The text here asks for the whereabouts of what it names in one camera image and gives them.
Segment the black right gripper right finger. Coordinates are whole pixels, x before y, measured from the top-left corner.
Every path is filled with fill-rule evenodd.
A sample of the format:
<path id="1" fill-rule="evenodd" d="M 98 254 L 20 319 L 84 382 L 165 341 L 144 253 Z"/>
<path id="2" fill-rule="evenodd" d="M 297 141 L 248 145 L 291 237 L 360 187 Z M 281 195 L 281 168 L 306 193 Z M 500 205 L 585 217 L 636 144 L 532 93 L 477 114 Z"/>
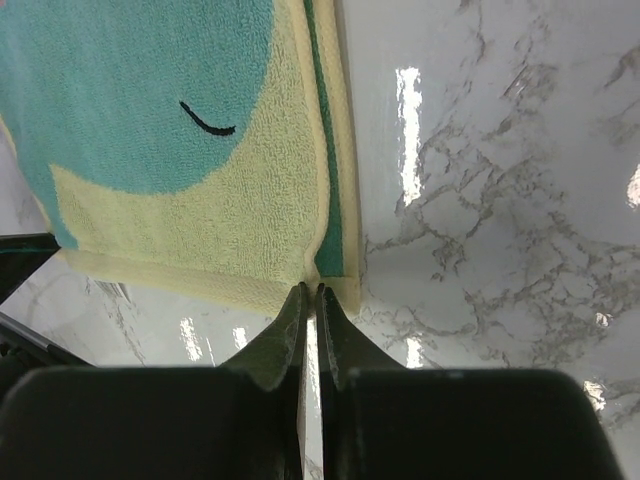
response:
<path id="1" fill-rule="evenodd" d="M 316 294 L 328 479 L 619 479 L 594 410 L 542 369 L 410 369 Z"/>

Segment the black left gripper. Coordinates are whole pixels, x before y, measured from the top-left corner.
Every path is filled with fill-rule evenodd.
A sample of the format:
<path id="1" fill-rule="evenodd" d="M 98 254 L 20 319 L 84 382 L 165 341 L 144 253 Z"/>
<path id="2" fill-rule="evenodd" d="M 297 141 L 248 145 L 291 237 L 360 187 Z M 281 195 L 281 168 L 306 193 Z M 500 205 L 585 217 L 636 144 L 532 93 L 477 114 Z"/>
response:
<path id="1" fill-rule="evenodd" d="M 0 303 L 60 250 L 50 233 L 2 235 L 0 238 Z"/>

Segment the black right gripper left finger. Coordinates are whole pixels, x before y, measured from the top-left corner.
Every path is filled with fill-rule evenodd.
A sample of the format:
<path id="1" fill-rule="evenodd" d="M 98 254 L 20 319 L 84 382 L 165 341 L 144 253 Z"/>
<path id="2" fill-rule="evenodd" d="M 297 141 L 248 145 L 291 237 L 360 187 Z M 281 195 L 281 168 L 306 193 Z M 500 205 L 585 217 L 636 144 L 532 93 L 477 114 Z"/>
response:
<path id="1" fill-rule="evenodd" d="M 299 479 L 308 289 L 216 367 L 34 369 L 1 404 L 5 479 Z"/>

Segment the yellow green towel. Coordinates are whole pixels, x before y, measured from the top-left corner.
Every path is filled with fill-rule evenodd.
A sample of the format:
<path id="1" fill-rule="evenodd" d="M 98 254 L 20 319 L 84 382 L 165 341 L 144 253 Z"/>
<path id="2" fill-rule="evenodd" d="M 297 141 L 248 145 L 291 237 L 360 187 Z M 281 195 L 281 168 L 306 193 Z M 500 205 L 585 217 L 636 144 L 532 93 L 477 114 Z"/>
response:
<path id="1" fill-rule="evenodd" d="M 266 314 L 359 310 L 357 164 L 331 1 L 5 1 L 1 130 L 62 254 Z"/>

